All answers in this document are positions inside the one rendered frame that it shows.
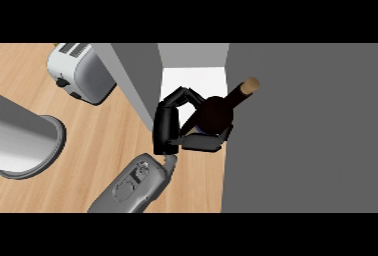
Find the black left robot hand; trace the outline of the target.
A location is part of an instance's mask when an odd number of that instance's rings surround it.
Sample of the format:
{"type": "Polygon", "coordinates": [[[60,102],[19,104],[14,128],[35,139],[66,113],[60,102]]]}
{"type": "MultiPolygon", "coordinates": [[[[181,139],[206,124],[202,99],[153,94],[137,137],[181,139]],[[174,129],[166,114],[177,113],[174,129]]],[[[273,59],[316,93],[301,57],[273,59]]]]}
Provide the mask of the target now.
{"type": "Polygon", "coordinates": [[[196,130],[196,111],[206,99],[192,88],[178,87],[158,103],[152,131],[155,155],[177,154],[178,149],[200,152],[217,152],[221,149],[233,129],[233,121],[220,134],[205,134],[196,130]],[[194,112],[184,124],[180,124],[178,108],[186,103],[193,105],[194,112]]]}

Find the dark wine bottle with cork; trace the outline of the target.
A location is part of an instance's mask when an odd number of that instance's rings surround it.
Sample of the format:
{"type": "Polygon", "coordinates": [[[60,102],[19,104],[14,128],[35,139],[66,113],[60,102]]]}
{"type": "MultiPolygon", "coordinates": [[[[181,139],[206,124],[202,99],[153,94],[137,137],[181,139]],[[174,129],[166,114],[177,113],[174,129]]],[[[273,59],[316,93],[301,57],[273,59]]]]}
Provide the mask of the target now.
{"type": "Polygon", "coordinates": [[[248,77],[226,97],[209,97],[196,111],[196,130],[205,134],[220,134],[231,124],[233,109],[258,89],[258,80],[254,77],[248,77]]]}

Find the grey cabinet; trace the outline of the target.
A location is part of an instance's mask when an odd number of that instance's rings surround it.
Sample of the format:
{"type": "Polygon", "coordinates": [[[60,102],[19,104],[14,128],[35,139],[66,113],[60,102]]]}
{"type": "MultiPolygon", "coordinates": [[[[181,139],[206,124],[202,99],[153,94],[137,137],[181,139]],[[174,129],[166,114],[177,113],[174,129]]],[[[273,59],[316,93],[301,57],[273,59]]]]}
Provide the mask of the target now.
{"type": "Polygon", "coordinates": [[[116,85],[152,130],[158,102],[178,86],[227,95],[227,43],[93,43],[116,85]]]}

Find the white toaster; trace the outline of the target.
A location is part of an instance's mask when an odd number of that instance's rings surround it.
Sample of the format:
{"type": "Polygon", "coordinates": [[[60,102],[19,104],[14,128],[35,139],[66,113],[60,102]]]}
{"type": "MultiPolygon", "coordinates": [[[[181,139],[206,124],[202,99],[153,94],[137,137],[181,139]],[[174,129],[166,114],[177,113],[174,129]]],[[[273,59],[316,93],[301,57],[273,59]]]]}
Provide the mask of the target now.
{"type": "Polygon", "coordinates": [[[116,82],[88,43],[59,43],[47,58],[56,86],[75,99],[99,105],[116,82]]]}

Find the grey cylindrical appliance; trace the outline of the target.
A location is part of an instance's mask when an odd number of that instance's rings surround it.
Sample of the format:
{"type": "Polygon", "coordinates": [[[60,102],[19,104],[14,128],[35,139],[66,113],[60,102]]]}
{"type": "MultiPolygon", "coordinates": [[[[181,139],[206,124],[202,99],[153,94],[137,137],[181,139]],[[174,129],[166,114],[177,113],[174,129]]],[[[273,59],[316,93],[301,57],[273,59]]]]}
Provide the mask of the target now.
{"type": "Polygon", "coordinates": [[[57,159],[66,128],[50,115],[37,115],[0,95],[0,176],[28,179],[57,159]]]}

